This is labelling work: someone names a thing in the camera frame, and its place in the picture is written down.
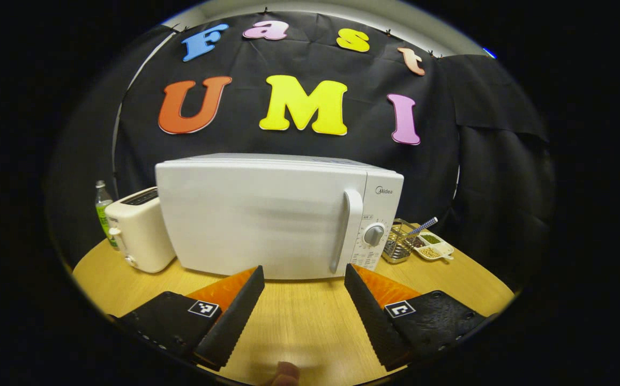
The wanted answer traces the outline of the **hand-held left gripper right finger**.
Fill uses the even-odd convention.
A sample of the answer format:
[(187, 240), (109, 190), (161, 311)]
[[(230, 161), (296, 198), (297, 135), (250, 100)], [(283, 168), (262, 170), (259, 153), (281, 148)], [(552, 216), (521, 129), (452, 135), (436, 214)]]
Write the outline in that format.
[(444, 291), (420, 293), (352, 263), (346, 265), (344, 286), (388, 371), (442, 356), (488, 319)]

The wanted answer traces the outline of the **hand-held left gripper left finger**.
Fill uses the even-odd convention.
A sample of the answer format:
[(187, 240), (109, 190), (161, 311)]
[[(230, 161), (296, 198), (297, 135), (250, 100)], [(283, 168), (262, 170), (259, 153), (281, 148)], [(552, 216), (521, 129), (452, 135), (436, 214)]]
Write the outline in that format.
[(258, 265), (188, 295), (162, 292), (114, 322), (170, 356), (219, 371), (264, 288), (265, 273)]

